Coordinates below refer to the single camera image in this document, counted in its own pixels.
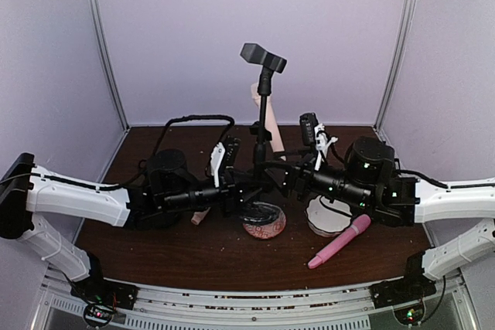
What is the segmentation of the right aluminium frame post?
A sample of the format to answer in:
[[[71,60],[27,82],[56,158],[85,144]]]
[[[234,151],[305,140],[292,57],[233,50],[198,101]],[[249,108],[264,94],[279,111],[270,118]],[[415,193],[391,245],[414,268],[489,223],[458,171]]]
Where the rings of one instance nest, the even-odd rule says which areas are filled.
[[[381,99],[377,116],[374,122],[374,130],[381,133],[384,128],[388,109],[391,105],[394,88],[398,82],[401,64],[405,55],[408,35],[411,30],[412,21],[415,14],[417,0],[404,0],[399,22],[398,34],[392,56],[391,66],[387,75],[384,93]]]

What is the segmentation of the pink microphone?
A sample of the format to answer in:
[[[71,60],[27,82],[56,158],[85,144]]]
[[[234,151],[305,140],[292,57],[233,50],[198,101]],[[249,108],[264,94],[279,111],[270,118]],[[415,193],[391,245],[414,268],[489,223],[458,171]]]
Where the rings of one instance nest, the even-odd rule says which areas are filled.
[[[355,237],[362,234],[371,224],[367,214],[357,217],[337,238],[321,249],[308,263],[309,269],[315,269],[339,253]]]

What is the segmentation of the front aluminium rail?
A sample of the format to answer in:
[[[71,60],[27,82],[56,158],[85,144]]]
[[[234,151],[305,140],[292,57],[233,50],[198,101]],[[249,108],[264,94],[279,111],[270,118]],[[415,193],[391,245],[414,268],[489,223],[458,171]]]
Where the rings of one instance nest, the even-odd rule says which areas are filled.
[[[293,291],[198,291],[134,284],[133,309],[118,309],[102,329],[480,329],[463,276],[450,274],[436,294],[378,308],[372,284]],[[49,267],[28,329],[91,329],[86,303],[70,295],[61,272]],[[425,306],[420,326],[403,325],[407,305]]]

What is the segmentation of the cream microphone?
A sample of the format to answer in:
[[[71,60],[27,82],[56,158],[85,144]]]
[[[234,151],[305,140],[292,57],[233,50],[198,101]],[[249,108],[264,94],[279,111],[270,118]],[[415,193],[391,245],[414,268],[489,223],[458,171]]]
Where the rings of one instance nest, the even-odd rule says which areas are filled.
[[[251,96],[258,108],[260,108],[261,96],[258,93],[258,85],[256,83],[253,83],[251,85]],[[275,112],[271,104],[271,96],[268,96],[266,103],[265,128],[271,133],[270,145],[272,152],[284,152],[285,147],[283,144],[282,136],[280,135],[278,123],[275,119]]]
[[[195,226],[199,226],[201,222],[206,218],[209,212],[210,212],[210,208],[204,211],[195,212],[190,220],[191,223]]]

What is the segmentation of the white scalloped bowl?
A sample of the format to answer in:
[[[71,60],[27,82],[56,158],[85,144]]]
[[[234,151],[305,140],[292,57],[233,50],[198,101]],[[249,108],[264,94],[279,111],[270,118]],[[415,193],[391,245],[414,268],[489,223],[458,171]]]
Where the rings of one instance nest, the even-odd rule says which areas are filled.
[[[343,202],[330,202],[324,196],[317,196],[306,207],[309,228],[318,236],[336,237],[350,224],[352,214],[350,207]]]

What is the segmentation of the black mic stand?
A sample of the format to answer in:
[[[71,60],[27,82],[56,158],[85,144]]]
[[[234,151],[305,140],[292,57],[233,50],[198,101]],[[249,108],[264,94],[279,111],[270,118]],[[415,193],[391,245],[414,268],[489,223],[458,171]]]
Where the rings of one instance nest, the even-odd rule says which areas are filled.
[[[166,229],[178,223],[180,218],[180,213],[154,213],[148,217],[147,224],[152,230]]]
[[[266,103],[268,96],[271,96],[271,82],[275,73],[282,73],[287,60],[283,57],[270,53],[257,43],[245,43],[241,49],[240,56],[247,63],[260,65],[261,72],[258,78],[258,93],[261,96],[261,107],[259,108],[259,122],[265,126]],[[266,142],[255,144],[253,153],[253,172],[256,179],[262,179],[264,169],[262,163],[266,159]],[[265,225],[275,218],[273,212],[278,207],[253,200],[247,204],[246,209],[241,215],[243,223],[253,225]]]
[[[256,143],[261,144],[272,139],[271,132],[264,126],[261,125],[259,121],[255,121],[249,127],[250,134],[256,137]]]

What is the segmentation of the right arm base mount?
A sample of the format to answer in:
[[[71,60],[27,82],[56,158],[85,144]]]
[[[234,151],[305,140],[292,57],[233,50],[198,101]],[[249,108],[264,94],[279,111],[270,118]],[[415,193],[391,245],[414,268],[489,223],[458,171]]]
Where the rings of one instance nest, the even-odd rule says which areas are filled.
[[[412,327],[425,320],[424,300],[436,293],[436,285],[423,277],[403,277],[373,284],[369,291],[376,309],[391,308],[399,324]]]

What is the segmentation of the red patterned dish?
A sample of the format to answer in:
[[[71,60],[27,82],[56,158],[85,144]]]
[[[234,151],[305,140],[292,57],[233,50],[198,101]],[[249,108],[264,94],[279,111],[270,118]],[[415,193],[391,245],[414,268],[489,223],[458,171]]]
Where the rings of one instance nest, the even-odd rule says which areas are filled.
[[[273,212],[275,218],[265,225],[253,225],[244,223],[244,230],[257,240],[270,240],[282,233],[286,227],[286,215],[282,209],[278,208]]]

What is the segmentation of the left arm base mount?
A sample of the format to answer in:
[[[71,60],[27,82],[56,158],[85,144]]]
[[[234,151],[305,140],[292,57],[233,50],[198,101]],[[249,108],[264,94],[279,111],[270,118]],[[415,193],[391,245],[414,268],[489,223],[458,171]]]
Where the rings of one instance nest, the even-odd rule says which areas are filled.
[[[138,288],[103,279],[100,285],[86,281],[68,280],[70,294],[80,298],[86,305],[83,320],[90,328],[101,329],[117,319],[123,319],[122,310],[132,310],[138,297]]]

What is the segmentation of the left aluminium frame post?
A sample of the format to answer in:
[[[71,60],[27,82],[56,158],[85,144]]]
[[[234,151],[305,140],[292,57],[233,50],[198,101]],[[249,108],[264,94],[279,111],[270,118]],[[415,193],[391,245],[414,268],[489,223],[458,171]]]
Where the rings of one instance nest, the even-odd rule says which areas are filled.
[[[93,22],[94,34],[97,41],[97,51],[101,61],[101,66],[104,73],[105,82],[108,86],[111,102],[114,106],[120,125],[124,131],[127,131],[130,126],[125,115],[125,110],[118,92],[116,79],[114,76],[113,66],[111,64],[110,53],[107,40],[104,34],[104,25],[101,18],[101,10],[98,0],[88,0],[90,15]]]

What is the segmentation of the aluminium frame post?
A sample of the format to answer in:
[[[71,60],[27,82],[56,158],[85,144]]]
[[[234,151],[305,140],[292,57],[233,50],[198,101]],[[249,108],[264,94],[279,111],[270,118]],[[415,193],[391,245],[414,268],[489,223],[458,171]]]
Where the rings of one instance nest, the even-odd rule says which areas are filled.
[[[111,64],[110,53],[107,40],[104,34],[104,25],[101,18],[101,10],[98,0],[88,0],[90,15],[93,22],[94,34],[97,41],[97,51],[101,61],[101,66],[104,73],[105,82],[108,86],[111,102],[114,106],[120,125],[124,131],[127,131],[130,126],[125,115],[125,110],[118,92],[116,79],[114,76],[113,66]]]
[[[399,22],[398,34],[392,56],[391,66],[387,75],[384,93],[381,99],[377,116],[374,122],[374,130],[381,133],[384,128],[388,109],[391,105],[394,88],[398,82],[401,64],[405,55],[408,35],[411,30],[412,21],[415,14],[417,0],[404,0]]]

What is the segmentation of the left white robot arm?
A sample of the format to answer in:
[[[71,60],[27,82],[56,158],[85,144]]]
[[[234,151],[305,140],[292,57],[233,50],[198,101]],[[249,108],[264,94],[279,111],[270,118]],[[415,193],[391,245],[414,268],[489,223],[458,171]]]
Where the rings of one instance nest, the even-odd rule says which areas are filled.
[[[100,287],[97,258],[62,237],[42,213],[131,230],[166,228],[182,213],[214,206],[248,225],[269,224],[278,217],[271,206],[256,200],[262,183],[236,172],[229,162],[221,161],[213,177],[199,180],[188,171],[182,151],[167,149],[152,156],[140,174],[145,178],[140,186],[85,182],[35,165],[32,154],[22,153],[1,179],[1,236],[26,243],[75,284]]]

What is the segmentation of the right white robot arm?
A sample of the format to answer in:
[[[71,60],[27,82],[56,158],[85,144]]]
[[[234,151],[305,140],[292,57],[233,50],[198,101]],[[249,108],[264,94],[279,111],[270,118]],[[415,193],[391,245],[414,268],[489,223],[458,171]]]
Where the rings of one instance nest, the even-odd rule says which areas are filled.
[[[346,151],[344,167],[267,161],[263,170],[279,168],[281,192],[299,198],[317,193],[346,203],[385,226],[413,226],[443,219],[478,219],[478,223],[439,247],[408,258],[406,274],[437,281],[448,272],[494,250],[494,180],[440,182],[399,168],[394,149],[376,138],[360,137]]]

